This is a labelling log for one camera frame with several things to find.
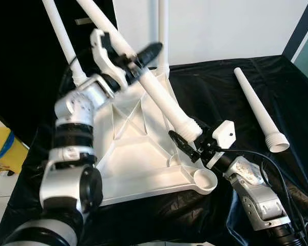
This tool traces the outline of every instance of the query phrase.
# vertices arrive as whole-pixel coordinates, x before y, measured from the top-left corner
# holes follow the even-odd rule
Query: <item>white plastic part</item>
[[[174,97],[166,75],[160,79]],[[192,163],[170,139],[172,125],[140,84],[116,94],[94,119],[102,206],[183,190],[209,194],[217,185],[200,160]]]
[[[236,140],[234,122],[225,120],[212,132],[212,138],[217,141],[219,147],[228,149]]]
[[[268,146],[269,151],[277,153],[286,150],[290,146],[290,144],[288,143],[284,134],[278,131],[275,123],[273,122],[272,118],[261,103],[256,92],[253,90],[250,83],[246,79],[242,70],[240,68],[235,68],[234,73],[242,87],[247,101],[250,104],[252,111],[254,112],[264,135],[266,136],[265,142]]]
[[[104,32],[94,29],[90,35],[90,43],[92,46],[92,56],[102,73],[111,76],[121,87],[121,90],[128,88],[128,82],[125,78],[125,71],[115,66],[107,55],[107,50],[102,46],[101,37]]]
[[[43,5],[45,6],[52,27],[58,38],[58,41],[60,42],[60,45],[63,49],[66,60],[68,63],[71,63],[71,61],[75,58],[76,54],[71,44],[71,41],[67,35],[60,14],[57,10],[56,4],[54,0],[42,0],[42,2]],[[83,72],[78,59],[76,59],[71,65],[71,70],[72,70],[73,82],[76,86],[80,85],[87,79],[87,76]]]
[[[92,19],[94,24],[104,32],[108,32],[110,34],[112,46],[118,54],[126,54],[127,56],[135,55],[135,52],[129,44],[112,25],[100,8],[93,2],[93,0],[77,1]],[[202,134],[202,129],[198,126],[198,124],[185,114],[177,102],[171,98],[169,93],[162,87],[156,77],[148,69],[146,69],[144,74],[139,78],[139,82],[148,95],[159,106],[163,114],[171,122],[175,128],[175,131],[185,140],[188,142],[193,142],[199,135]]]
[[[157,74],[165,73],[169,77],[169,0],[159,0],[159,41],[163,44],[163,48],[159,54]]]
[[[212,138],[217,141],[219,147],[229,149],[236,140],[234,122],[225,120],[212,132]],[[216,152],[206,166],[211,169],[224,153]]]
[[[102,29],[104,32],[109,32],[111,44],[119,55],[126,54],[127,57],[131,57],[136,54],[93,0],[76,1],[99,29]]]

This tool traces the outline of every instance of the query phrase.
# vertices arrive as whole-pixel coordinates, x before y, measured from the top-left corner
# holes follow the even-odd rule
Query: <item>white plastic base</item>
[[[160,82],[175,98],[165,74]],[[102,206],[183,190],[209,194],[215,174],[192,163],[170,139],[173,129],[139,83],[99,110],[94,122]]]

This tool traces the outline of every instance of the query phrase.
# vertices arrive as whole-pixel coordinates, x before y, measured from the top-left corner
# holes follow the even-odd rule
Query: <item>wire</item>
[[[62,90],[63,90],[63,87],[65,86],[65,83],[67,81],[67,77],[68,77],[68,74],[70,73],[71,71],[71,66],[72,64],[78,59],[80,58],[81,56],[89,53],[91,51],[91,48],[86,48],[86,49],[83,49],[82,51],[80,51],[72,60],[71,62],[66,66],[65,70],[64,70],[64,73],[63,73],[63,76],[62,76],[62,79],[61,79],[61,82],[60,82],[60,86],[59,86],[59,89],[58,89],[58,95],[61,94]]]
[[[286,203],[287,203],[287,207],[288,207],[288,210],[290,212],[290,220],[291,220],[291,223],[293,225],[293,227],[295,228],[295,230],[298,232],[299,229],[298,229],[298,226],[296,224],[296,220],[295,220],[295,216],[294,216],[294,211],[293,211],[293,208],[296,210],[296,213],[297,213],[297,217],[301,223],[301,229],[305,235],[305,238],[304,238],[304,242],[306,245],[308,245],[308,236],[307,236],[307,233],[306,233],[306,228],[305,228],[305,224],[304,224],[304,220],[303,220],[303,217],[299,211],[299,209],[297,208],[296,204],[294,203],[293,201],[293,198],[291,196],[291,194],[289,193],[288,191],[288,188],[286,186],[286,183],[285,183],[285,180],[283,178],[283,175],[281,173],[281,171],[279,170],[278,166],[275,164],[275,162],[270,159],[268,156],[264,155],[264,154],[261,154],[259,152],[256,152],[256,151],[250,151],[250,150],[235,150],[235,149],[219,149],[220,152],[239,152],[239,153],[248,153],[248,154],[254,154],[254,155],[259,155],[261,156],[262,158],[268,160],[276,169],[277,171],[277,174],[278,174],[278,178],[282,184],[282,190],[284,192],[284,195],[285,195],[285,199],[286,199]],[[263,161],[261,162],[261,164],[259,165],[259,168],[260,168],[260,173],[261,173],[261,176],[264,180],[264,182],[271,188],[272,185],[268,182],[268,180],[266,179],[266,175],[265,175],[265,172],[264,172],[264,167],[263,167]]]

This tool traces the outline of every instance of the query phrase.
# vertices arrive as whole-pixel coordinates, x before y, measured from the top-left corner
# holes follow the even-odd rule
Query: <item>white pipe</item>
[[[169,0],[159,0],[159,41],[163,44],[163,49],[159,55],[157,73],[165,73],[169,77]]]
[[[52,27],[58,38],[58,41],[60,42],[60,45],[63,49],[66,60],[68,63],[71,63],[73,58],[75,58],[75,51],[67,35],[63,21],[60,17],[55,2],[54,0],[42,0],[42,2],[43,5],[45,6]],[[87,79],[87,76],[83,72],[78,59],[76,59],[71,65],[71,70],[72,70],[73,81],[76,86],[80,85]]]
[[[112,46],[119,55],[135,55],[135,52],[130,45],[92,0],[77,0],[77,2],[98,28],[102,29],[104,32],[109,32]],[[144,71],[139,82],[156,105],[161,109],[163,114],[168,118],[175,128],[175,131],[184,139],[188,142],[192,142],[202,134],[202,129],[192,118],[189,118],[185,114],[176,101],[172,99],[164,87],[159,83],[157,78],[148,69]]]
[[[261,103],[256,92],[253,90],[250,83],[246,79],[242,70],[240,68],[235,68],[234,73],[242,87],[248,103],[252,108],[252,111],[257,118],[257,121],[259,122],[263,134],[266,136],[265,141],[269,150],[273,153],[286,150],[290,144],[288,143],[284,134],[278,131],[275,123],[266,111],[264,105]]]

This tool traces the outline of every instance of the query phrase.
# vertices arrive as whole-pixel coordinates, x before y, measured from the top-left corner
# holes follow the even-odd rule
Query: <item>black fabric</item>
[[[241,67],[288,138],[291,146],[285,152],[269,153],[233,75],[235,67]],[[308,79],[297,68],[283,56],[219,60],[172,67],[170,82],[188,115],[209,125],[220,117],[233,120],[237,138],[233,148],[260,151],[274,159],[308,219]],[[50,126],[40,126],[1,221],[0,243],[18,225],[40,215],[41,162],[47,158],[50,138]],[[279,187],[274,172],[267,170],[272,184]],[[267,245],[266,237],[252,230],[237,194],[220,175],[217,188],[207,196],[183,191],[99,208],[88,218],[79,245],[131,245],[155,239]]]
[[[90,47],[94,24],[77,26],[87,14],[77,1],[55,0],[76,54]],[[95,0],[116,26],[112,0]],[[30,145],[43,118],[51,117],[67,66],[42,1],[0,1],[0,120]],[[91,53],[80,59],[88,70]]]

